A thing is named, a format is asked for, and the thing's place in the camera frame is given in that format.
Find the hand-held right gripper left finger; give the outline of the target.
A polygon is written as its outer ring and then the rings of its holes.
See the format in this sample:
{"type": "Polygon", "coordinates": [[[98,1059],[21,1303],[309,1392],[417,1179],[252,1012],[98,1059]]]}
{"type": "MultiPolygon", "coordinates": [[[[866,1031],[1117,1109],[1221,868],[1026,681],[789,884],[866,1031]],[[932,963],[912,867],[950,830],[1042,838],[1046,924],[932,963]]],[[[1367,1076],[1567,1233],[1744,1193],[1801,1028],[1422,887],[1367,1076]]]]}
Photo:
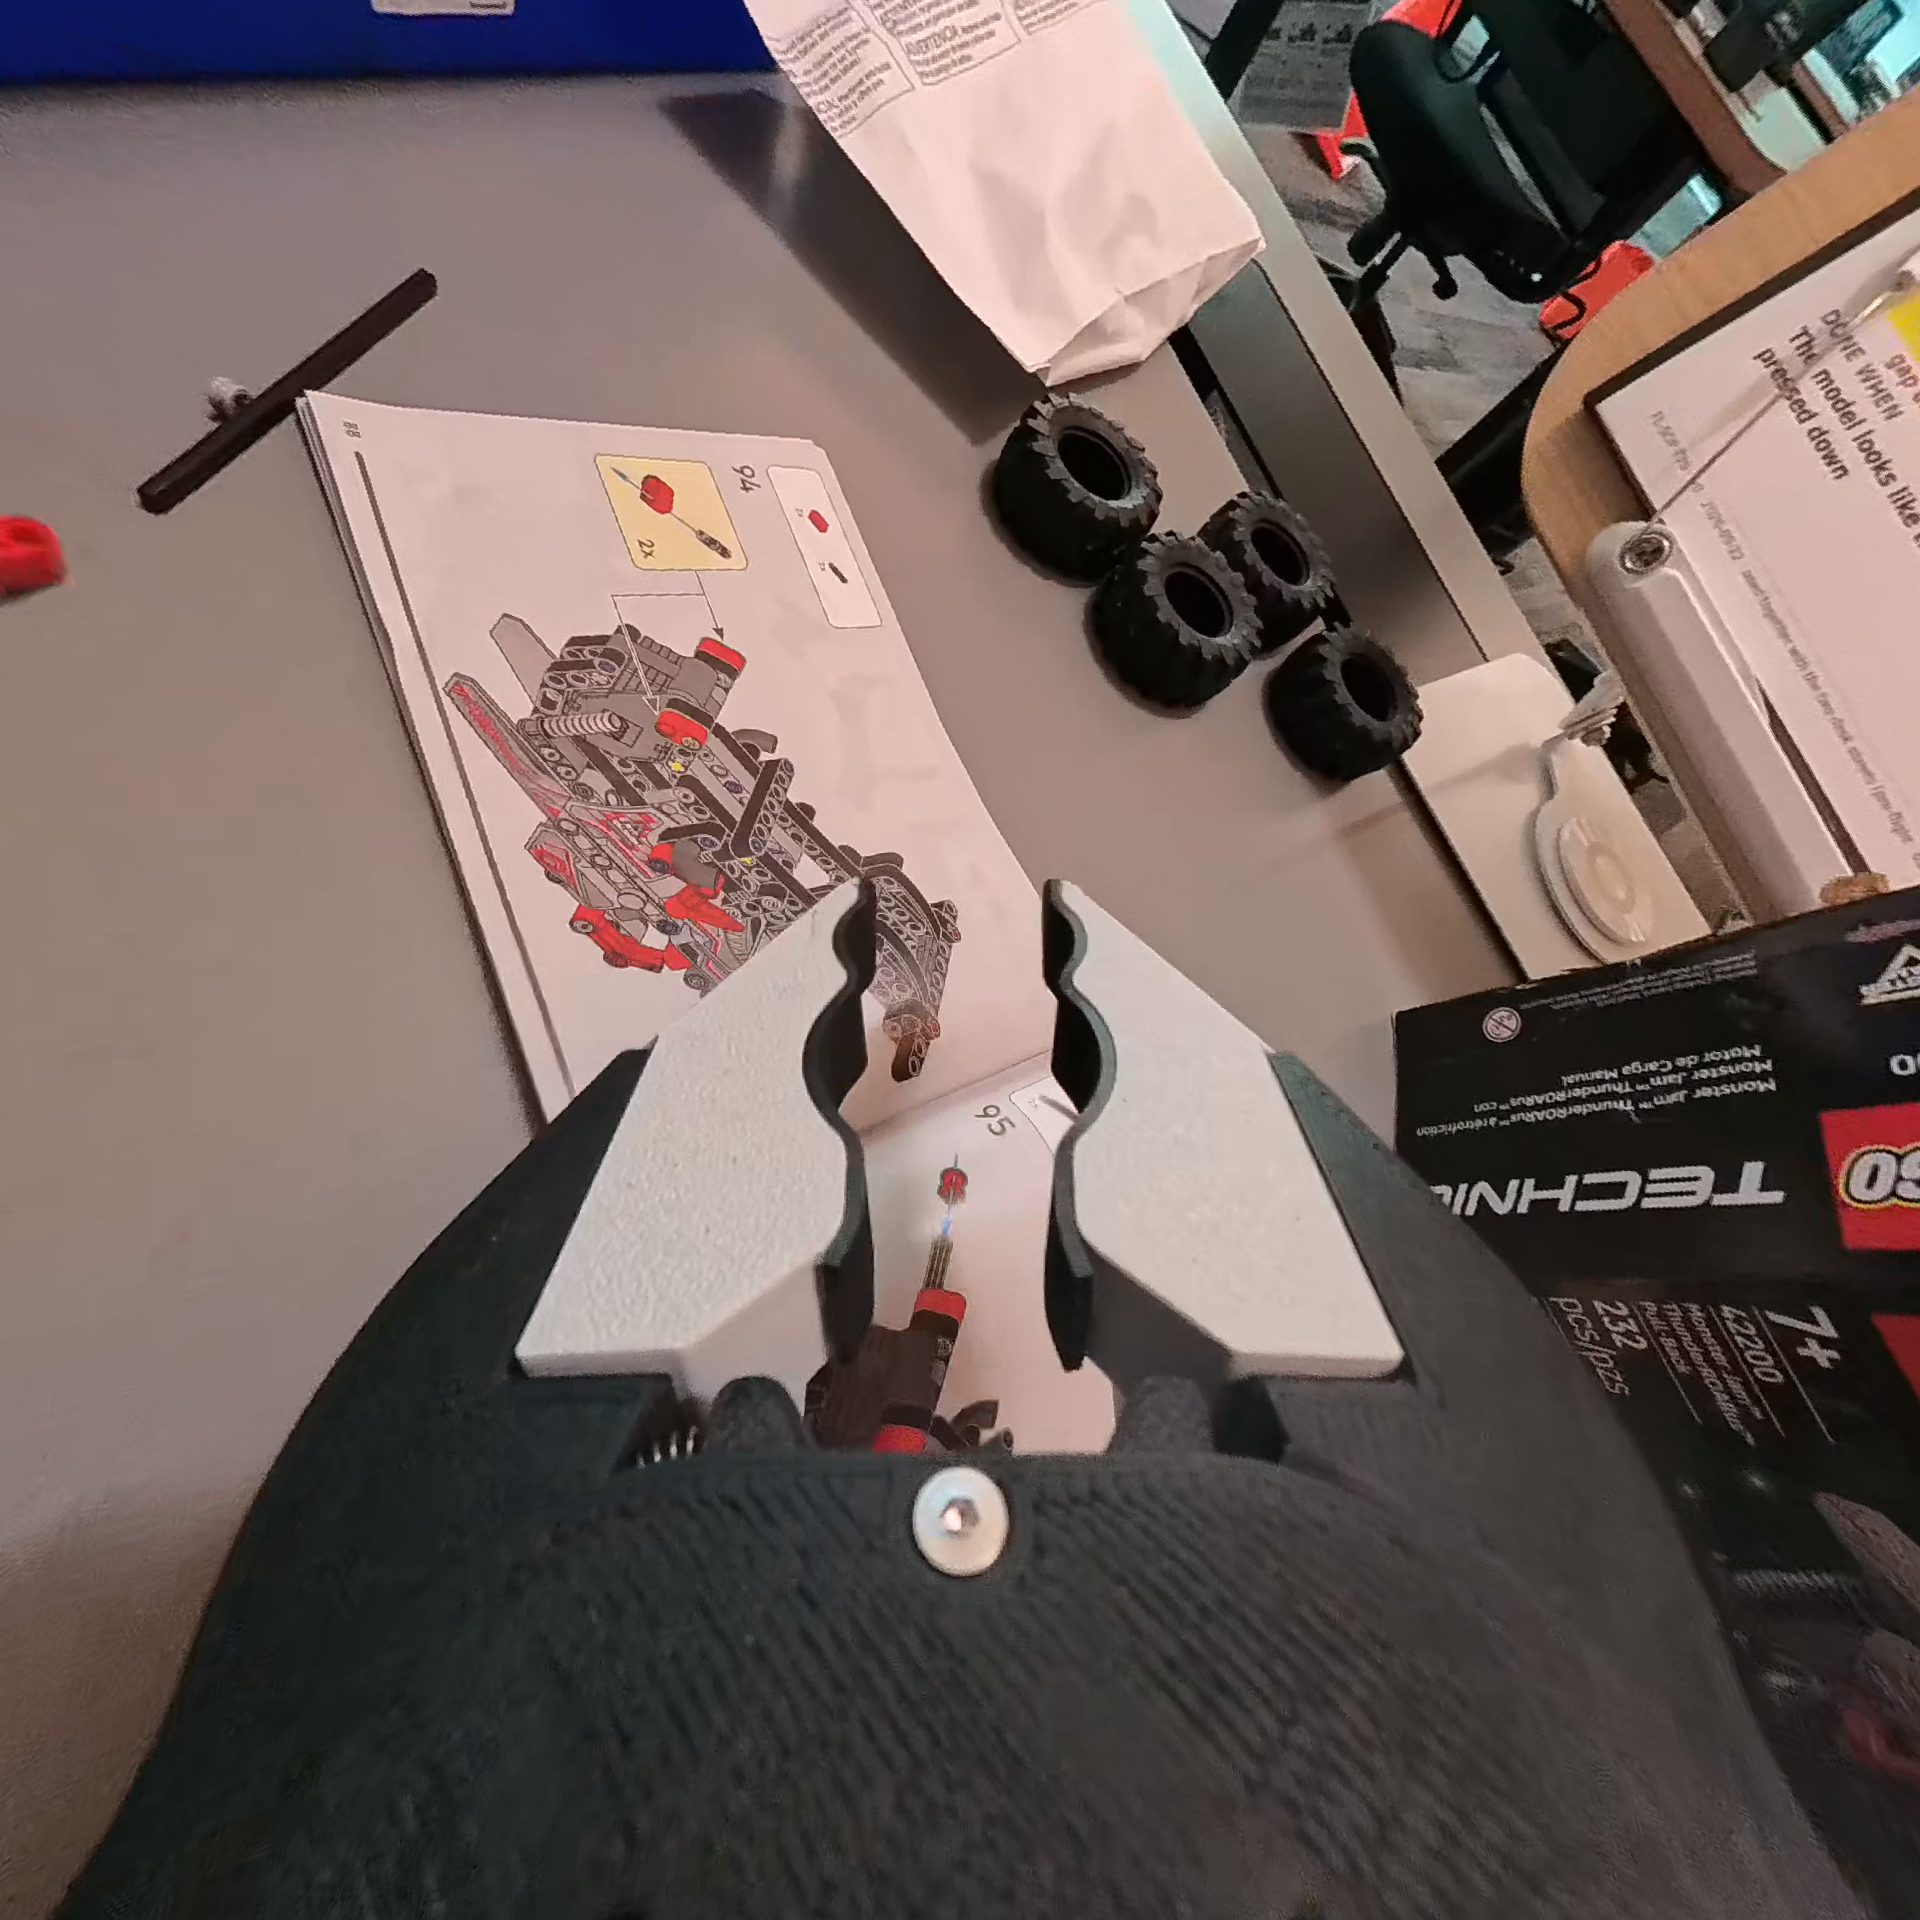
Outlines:
{"type": "Polygon", "coordinates": [[[849,879],[647,1048],[516,1361],[527,1376],[766,1377],[799,1393],[872,1318],[842,1119],[868,1065],[877,899],[849,879]]]}

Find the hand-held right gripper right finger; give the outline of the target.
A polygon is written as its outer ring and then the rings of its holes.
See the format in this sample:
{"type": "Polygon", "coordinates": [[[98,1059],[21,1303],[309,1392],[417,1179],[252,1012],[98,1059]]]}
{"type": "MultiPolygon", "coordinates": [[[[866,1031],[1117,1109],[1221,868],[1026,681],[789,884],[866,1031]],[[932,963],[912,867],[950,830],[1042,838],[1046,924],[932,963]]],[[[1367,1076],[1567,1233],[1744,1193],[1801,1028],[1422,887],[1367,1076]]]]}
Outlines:
{"type": "Polygon", "coordinates": [[[1391,1329],[1276,1052],[1082,887],[1042,892],[1053,1148],[1045,1317],[1066,1371],[1391,1376],[1391,1329]]]}

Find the long black axle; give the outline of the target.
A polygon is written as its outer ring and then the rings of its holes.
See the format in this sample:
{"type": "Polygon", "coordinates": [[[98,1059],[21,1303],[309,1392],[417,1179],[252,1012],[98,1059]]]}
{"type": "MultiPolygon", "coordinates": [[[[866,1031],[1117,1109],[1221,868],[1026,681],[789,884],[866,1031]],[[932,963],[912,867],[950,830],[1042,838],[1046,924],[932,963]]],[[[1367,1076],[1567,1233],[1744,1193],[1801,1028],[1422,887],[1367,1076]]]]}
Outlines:
{"type": "Polygon", "coordinates": [[[161,516],[204,491],[205,485],[288,420],[302,395],[322,391],[330,379],[358,366],[406,319],[430,307],[439,289],[439,277],[431,270],[406,275],[270,387],[240,403],[229,403],[193,446],[136,485],[136,508],[150,516],[161,516]]]}

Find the blue plastic bin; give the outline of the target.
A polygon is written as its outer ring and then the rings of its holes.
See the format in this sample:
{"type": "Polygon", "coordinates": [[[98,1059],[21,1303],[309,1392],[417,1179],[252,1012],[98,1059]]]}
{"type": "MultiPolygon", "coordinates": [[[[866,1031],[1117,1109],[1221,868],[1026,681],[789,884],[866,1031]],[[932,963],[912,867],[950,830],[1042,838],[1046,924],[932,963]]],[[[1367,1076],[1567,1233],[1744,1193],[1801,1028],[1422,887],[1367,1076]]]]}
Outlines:
{"type": "Polygon", "coordinates": [[[748,76],[741,1],[4,1],[1,83],[748,76]]]}

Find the black toy set box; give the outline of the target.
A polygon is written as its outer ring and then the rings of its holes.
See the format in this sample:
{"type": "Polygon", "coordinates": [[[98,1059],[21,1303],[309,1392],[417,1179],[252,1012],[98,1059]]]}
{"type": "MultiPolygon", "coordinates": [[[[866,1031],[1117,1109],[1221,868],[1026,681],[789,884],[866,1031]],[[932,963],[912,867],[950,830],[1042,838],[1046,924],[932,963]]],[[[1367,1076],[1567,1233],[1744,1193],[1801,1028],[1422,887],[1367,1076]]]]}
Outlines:
{"type": "Polygon", "coordinates": [[[1396,1149],[1546,1310],[1767,1740],[1917,1916],[1917,893],[1394,1016],[1396,1149]]]}

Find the black toy tyre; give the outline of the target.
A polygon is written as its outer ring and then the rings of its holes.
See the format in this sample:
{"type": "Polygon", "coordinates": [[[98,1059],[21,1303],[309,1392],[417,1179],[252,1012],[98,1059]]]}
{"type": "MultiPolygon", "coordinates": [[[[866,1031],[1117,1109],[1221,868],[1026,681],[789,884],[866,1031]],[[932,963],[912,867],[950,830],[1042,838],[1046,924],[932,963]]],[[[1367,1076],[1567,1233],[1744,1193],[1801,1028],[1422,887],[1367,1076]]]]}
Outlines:
{"type": "Polygon", "coordinates": [[[1301,639],[1268,675],[1263,711],[1282,747],[1332,781],[1394,766],[1424,732],[1422,699],[1406,667],[1352,625],[1301,639]]]}
{"type": "Polygon", "coordinates": [[[1252,595],[1199,534],[1152,534],[1120,556],[1092,587],[1088,624],[1122,685],[1180,713],[1233,684],[1261,637],[1252,595]]]}
{"type": "Polygon", "coordinates": [[[1092,584],[1153,532],[1161,476],[1144,446],[1100,407],[1033,400],[991,465],[998,526],[1040,567],[1092,584]]]}
{"type": "Polygon", "coordinates": [[[1254,655],[1303,637],[1336,598],[1326,544],[1279,495],[1239,491],[1202,520],[1198,537],[1223,558],[1254,607],[1254,655]]]}

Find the white round disc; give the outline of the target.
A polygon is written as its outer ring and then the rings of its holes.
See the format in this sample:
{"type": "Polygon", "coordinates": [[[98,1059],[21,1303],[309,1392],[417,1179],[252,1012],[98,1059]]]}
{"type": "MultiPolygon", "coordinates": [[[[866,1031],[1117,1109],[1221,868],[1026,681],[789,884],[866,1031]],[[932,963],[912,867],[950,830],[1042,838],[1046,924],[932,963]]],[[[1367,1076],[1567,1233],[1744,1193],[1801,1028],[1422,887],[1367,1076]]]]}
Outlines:
{"type": "Polygon", "coordinates": [[[1600,963],[1653,950],[1662,900],[1648,873],[1658,843],[1602,747],[1557,734],[1540,758],[1546,790],[1528,841],[1553,915],[1600,963]]]}

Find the open instruction booklet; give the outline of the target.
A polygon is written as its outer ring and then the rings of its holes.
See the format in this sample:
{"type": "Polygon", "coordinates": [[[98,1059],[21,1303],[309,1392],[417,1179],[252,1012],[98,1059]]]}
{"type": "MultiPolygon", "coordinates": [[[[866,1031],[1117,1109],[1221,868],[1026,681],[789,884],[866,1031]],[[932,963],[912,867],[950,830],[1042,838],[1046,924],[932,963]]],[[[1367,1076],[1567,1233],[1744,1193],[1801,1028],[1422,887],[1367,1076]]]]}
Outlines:
{"type": "Polygon", "coordinates": [[[1042,900],[801,439],[312,395],[300,424],[543,1119],[847,879],[877,895],[877,1318],[928,1247],[967,1300],[938,1419],[1097,1451],[1046,1333],[1042,900]]]}

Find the white instruction sign board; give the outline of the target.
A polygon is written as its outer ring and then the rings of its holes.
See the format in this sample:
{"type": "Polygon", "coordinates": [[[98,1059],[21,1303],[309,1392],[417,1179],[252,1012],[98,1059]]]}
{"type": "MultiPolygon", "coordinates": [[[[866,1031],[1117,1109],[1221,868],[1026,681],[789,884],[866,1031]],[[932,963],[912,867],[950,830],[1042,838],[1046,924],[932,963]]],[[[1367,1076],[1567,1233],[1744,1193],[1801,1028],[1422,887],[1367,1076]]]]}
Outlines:
{"type": "Polygon", "coordinates": [[[1839,841],[1914,884],[1914,195],[1597,387],[1839,841]]]}

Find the round wooden table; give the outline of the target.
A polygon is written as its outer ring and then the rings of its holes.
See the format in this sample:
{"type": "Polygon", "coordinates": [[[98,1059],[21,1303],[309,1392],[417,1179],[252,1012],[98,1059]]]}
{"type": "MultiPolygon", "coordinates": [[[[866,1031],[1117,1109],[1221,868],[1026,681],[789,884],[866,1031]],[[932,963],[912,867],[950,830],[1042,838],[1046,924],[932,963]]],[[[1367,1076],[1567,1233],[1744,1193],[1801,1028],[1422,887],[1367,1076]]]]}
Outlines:
{"type": "MultiPolygon", "coordinates": [[[[1871,211],[1813,211],[1794,198],[1808,190],[1808,177],[1781,183],[1684,243],[1664,265],[1613,300],[1550,375],[1526,429],[1521,491],[1535,537],[1585,617],[1591,596],[1582,561],[1589,542],[1613,520],[1653,520],[1591,411],[1597,387],[1914,195],[1911,188],[1871,211]]],[[[1616,664],[1600,633],[1597,637],[1608,664],[1616,664]]],[[[1873,879],[1893,892],[1901,888],[1866,871],[1861,892],[1873,879]]]]}

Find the white paper bag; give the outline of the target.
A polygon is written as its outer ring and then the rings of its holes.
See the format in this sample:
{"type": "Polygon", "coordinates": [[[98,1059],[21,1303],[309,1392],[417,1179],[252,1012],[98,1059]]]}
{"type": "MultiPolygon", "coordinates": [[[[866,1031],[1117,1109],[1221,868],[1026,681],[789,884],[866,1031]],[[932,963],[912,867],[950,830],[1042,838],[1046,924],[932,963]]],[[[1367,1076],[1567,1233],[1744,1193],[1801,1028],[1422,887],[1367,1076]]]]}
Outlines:
{"type": "Polygon", "coordinates": [[[1137,366],[1263,248],[1126,5],[748,12],[935,272],[1052,391],[1137,366]]]}

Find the black office chair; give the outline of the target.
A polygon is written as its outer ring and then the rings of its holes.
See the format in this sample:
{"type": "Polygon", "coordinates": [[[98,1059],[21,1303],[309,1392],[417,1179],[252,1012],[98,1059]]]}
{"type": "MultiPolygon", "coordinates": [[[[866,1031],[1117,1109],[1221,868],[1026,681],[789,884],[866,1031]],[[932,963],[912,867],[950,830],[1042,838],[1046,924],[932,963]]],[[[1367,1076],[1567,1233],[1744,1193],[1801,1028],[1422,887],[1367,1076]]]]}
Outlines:
{"type": "Polygon", "coordinates": [[[1417,253],[1439,297],[1471,265],[1501,297],[1560,297],[1700,169],[1684,116],[1605,5],[1466,1],[1439,35],[1384,17],[1350,83],[1382,207],[1349,243],[1349,307],[1417,253]]]}

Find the white flat base plate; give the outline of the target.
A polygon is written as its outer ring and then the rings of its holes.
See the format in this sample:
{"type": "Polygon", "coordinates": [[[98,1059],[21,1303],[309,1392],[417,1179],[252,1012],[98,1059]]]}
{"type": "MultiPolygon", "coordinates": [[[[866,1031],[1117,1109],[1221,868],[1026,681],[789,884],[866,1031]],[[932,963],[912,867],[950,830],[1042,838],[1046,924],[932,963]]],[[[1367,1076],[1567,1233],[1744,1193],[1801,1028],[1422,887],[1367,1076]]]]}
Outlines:
{"type": "MultiPolygon", "coordinates": [[[[1605,751],[1622,701],[1613,671],[1602,671],[1577,696],[1546,664],[1524,655],[1503,655],[1422,687],[1424,732],[1404,756],[1404,769],[1524,977],[1621,965],[1591,957],[1553,915],[1534,863],[1528,825],[1546,790],[1544,740],[1564,734],[1605,751]]],[[[1709,935],[1662,843],[1648,876],[1658,892],[1662,929],[1653,950],[1625,963],[1709,935]]]]}

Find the white sign holder post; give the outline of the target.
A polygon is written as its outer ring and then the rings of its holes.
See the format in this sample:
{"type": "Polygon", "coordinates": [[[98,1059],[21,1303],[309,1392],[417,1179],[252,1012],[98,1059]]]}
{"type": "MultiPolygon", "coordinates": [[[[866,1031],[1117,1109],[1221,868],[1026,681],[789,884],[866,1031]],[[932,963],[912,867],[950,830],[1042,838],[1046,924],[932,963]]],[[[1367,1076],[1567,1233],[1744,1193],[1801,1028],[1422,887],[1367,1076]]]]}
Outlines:
{"type": "Polygon", "coordinates": [[[1613,520],[1582,567],[1626,701],[1745,909],[1778,920],[1856,899],[1862,852],[1673,532],[1613,520]]]}

